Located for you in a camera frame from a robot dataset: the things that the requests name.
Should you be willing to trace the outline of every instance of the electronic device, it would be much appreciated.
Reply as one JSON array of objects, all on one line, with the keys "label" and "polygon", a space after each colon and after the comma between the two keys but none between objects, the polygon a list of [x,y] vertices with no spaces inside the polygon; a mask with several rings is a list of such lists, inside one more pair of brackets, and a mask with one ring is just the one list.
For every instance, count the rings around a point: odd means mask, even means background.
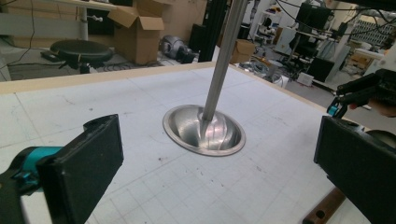
[{"label": "electronic device", "polygon": [[322,30],[331,14],[332,11],[329,8],[302,3],[296,21],[302,22],[312,28]]},{"label": "electronic device", "polygon": [[161,52],[171,59],[176,59],[178,49],[184,46],[183,41],[179,37],[173,35],[165,35],[160,42]]},{"label": "electronic device", "polygon": [[64,147],[28,147],[0,174],[0,223],[29,223],[22,195],[43,189],[52,223],[85,223],[123,162],[117,115],[83,125]]},{"label": "electronic device", "polygon": [[178,48],[176,61],[179,63],[192,63],[195,58],[195,53],[186,46],[181,46]]},{"label": "electronic device", "polygon": [[48,61],[52,62],[52,63],[57,63],[60,62],[61,59],[59,59],[58,57],[56,57],[52,51],[50,50],[46,50],[46,51],[41,51],[40,52],[41,57],[47,59]]}]

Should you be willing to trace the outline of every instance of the cable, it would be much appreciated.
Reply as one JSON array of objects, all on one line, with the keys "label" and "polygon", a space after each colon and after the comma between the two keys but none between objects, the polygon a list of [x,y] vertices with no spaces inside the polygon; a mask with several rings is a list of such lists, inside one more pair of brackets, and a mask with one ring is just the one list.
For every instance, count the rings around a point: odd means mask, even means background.
[{"label": "cable", "polygon": [[309,26],[309,25],[307,25],[307,24],[305,24],[305,23],[303,23],[303,22],[301,22],[301,21],[298,21],[296,18],[294,18],[293,16],[291,16],[291,15],[289,14],[289,12],[288,12],[285,8],[283,8],[282,5],[280,5],[279,1],[282,1],[282,0],[276,0],[276,2],[279,4],[279,6],[282,8],[282,10],[283,10],[288,16],[290,16],[292,19],[294,19],[295,21],[297,21],[297,22],[300,23],[301,25],[306,26],[306,27],[308,27],[308,28],[310,28],[310,29],[312,29],[312,30],[320,31],[319,29],[314,28],[314,27],[311,27],[311,26]]},{"label": "cable", "polygon": [[[288,2],[283,1],[283,0],[278,0],[278,1],[282,2],[282,3],[285,3],[287,5],[293,6],[293,7],[300,7],[300,6],[294,5],[292,3],[288,3]],[[330,10],[331,11],[359,11],[359,10],[361,10],[361,8],[330,8]]]},{"label": "cable", "polygon": [[4,3],[4,4],[0,5],[0,7],[4,7],[4,6],[6,6],[6,5],[8,5],[8,4],[11,4],[11,3],[13,3],[13,2],[16,2],[16,1],[18,1],[18,0],[13,0],[13,1],[11,1],[11,2]]},{"label": "cable", "polygon": [[280,87],[283,88],[282,75],[275,73],[275,74],[273,74],[271,79],[272,79],[272,83],[274,83],[274,84],[279,83],[280,81],[282,81],[281,84],[280,84]]},{"label": "cable", "polygon": [[383,19],[385,22],[389,22],[388,19],[385,18],[384,14],[381,12],[381,10],[376,9],[375,11],[377,11],[377,12],[379,13],[379,15],[381,15],[382,19]]},{"label": "cable", "polygon": [[8,64],[4,65],[3,67],[1,67],[0,69],[3,69],[4,67],[6,67],[6,66],[8,66],[8,65],[11,65],[11,64],[13,64],[13,63],[19,62],[19,61],[23,58],[23,56],[32,48],[33,36],[35,35],[35,17],[33,16],[33,12],[34,12],[34,11],[33,11],[33,0],[30,0],[30,4],[31,4],[31,6],[32,6],[31,9],[30,9],[30,12],[31,12],[31,18],[32,18],[32,28],[33,28],[33,32],[32,32],[32,35],[30,36],[29,49],[27,49],[17,61],[14,61],[14,62],[12,62],[12,63],[8,63]]},{"label": "cable", "polygon": [[376,30],[381,34],[381,35],[388,35],[388,34],[385,34],[385,33],[383,33],[378,27],[379,27],[379,25],[378,25],[378,21],[376,20],[376,17],[375,16],[372,16],[373,17],[373,19],[374,19],[374,21],[375,21],[375,28],[376,28]]},{"label": "cable", "polygon": [[129,70],[133,68],[131,65],[126,63],[129,62],[126,61],[122,63],[106,63],[105,66],[103,66],[103,70],[105,72],[111,72],[111,71]]},{"label": "cable", "polygon": [[372,31],[375,31],[376,29],[379,29],[379,28],[382,28],[382,27],[384,27],[384,26],[386,26],[386,25],[389,25],[390,23],[393,23],[393,22],[395,22],[395,21],[396,21],[396,18],[393,19],[393,20],[391,20],[390,22],[387,22],[387,23],[385,23],[385,24],[383,24],[383,25],[380,25],[380,26],[375,27],[375,28],[373,28],[373,29],[371,29],[371,30],[368,30],[368,31],[364,31],[364,32],[360,32],[360,33],[350,33],[350,34],[344,34],[344,35],[364,35],[364,34],[367,34],[367,33],[372,32]]},{"label": "cable", "polygon": [[[13,44],[11,44],[8,40],[6,40],[6,36],[0,36],[0,39],[3,40],[6,44],[8,44],[9,46],[11,46],[12,48],[15,49],[25,49],[25,48],[21,48],[21,47],[17,47]],[[41,51],[47,51],[46,49],[41,49],[41,48],[30,48],[30,49],[37,49],[37,50],[41,50]]]},{"label": "cable", "polygon": [[6,76],[4,76],[3,72],[0,70],[0,74],[3,77],[4,81],[7,81]]},{"label": "cable", "polygon": [[248,36],[250,37],[250,42],[254,44],[254,39],[253,39],[253,37],[251,36],[250,33],[248,34]]},{"label": "cable", "polygon": [[[51,67],[52,69],[54,68],[59,68],[60,65],[62,65],[61,63],[16,63],[16,64],[11,64],[10,67],[10,77],[11,80],[24,80],[24,79],[30,79],[30,77],[25,77],[24,74],[22,73],[14,73],[11,70],[11,67],[17,67],[17,66],[30,66],[29,70],[31,71],[41,71],[43,69],[47,69],[48,67]],[[63,71],[65,71],[68,75],[72,75],[70,73],[70,69],[68,67],[64,67],[62,68]]]},{"label": "cable", "polygon": [[[292,19],[294,19],[295,21],[297,21],[294,17],[292,17],[292,16],[289,14],[289,12],[288,12],[287,10],[285,10],[285,8],[282,7],[282,5],[279,4],[279,6],[283,9],[283,11],[284,11],[288,16],[290,16]],[[350,21],[352,21],[353,19],[355,19],[356,17],[358,17],[358,15],[359,15],[363,10],[367,10],[367,9],[369,9],[369,8],[357,9],[357,10],[359,10],[360,12],[357,13],[357,14],[356,14],[352,19],[350,19],[348,22],[350,22]],[[377,26],[377,27],[375,27],[374,29],[369,30],[369,31],[364,31],[364,32],[360,32],[360,33],[350,33],[350,34],[344,34],[344,35],[363,35],[363,34],[367,34],[367,33],[370,33],[370,32],[372,32],[372,31],[375,31],[375,30],[377,30],[377,29],[379,29],[379,28],[382,28],[382,27],[384,27],[384,26],[386,26],[386,25],[389,25],[390,23],[393,23],[394,21],[396,21],[396,18],[393,19],[393,20],[391,20],[391,21],[389,21],[389,22],[387,22],[387,23],[385,23],[384,25]],[[320,31],[320,30],[318,30],[318,29],[316,29],[316,28],[314,28],[314,27],[310,27],[309,25],[304,24],[303,22],[300,22],[300,21],[297,21],[297,22],[299,22],[300,24],[302,24],[302,25],[304,25],[304,26],[307,26],[307,27],[309,27],[309,28],[311,28],[311,29],[313,29],[313,30]]]}]

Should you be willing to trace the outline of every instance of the white cabinet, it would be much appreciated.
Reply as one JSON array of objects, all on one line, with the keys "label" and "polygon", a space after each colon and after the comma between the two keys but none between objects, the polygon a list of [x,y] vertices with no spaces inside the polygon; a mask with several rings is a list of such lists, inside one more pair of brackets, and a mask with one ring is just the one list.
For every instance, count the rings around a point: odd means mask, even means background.
[{"label": "white cabinet", "polygon": [[291,48],[289,47],[290,41],[296,35],[296,31],[292,30],[288,27],[282,29],[282,34],[280,38],[277,40],[275,51],[282,54],[291,54]]}]

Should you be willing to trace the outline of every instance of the stool seat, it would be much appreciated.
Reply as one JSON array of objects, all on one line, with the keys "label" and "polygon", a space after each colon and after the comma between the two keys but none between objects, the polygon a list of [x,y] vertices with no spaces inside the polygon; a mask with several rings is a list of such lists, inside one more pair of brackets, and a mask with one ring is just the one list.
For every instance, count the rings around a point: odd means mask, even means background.
[{"label": "stool seat", "polygon": [[49,49],[58,58],[70,63],[102,63],[113,56],[109,47],[89,40],[61,40]]}]

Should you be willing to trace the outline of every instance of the cardboard box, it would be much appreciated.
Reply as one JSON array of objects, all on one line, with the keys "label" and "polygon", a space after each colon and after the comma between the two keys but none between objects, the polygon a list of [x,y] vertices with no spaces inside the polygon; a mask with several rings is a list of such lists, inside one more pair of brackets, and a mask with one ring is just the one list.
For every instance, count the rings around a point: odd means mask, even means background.
[{"label": "cardboard box", "polygon": [[[146,0],[134,0],[134,7]],[[163,25],[160,37],[174,35],[189,42],[192,26],[202,24],[207,0],[154,0],[163,3]]]},{"label": "cardboard box", "polygon": [[115,51],[133,63],[156,62],[160,31],[164,29],[162,13],[163,4],[153,0],[111,10],[108,17],[116,23]]},{"label": "cardboard box", "polygon": [[237,39],[233,47],[233,57],[230,63],[243,63],[250,61],[256,46],[245,39]]},{"label": "cardboard box", "polygon": [[357,65],[361,69],[367,69],[371,63],[372,59],[367,56],[361,55],[359,53],[354,53],[350,56],[347,64]]}]

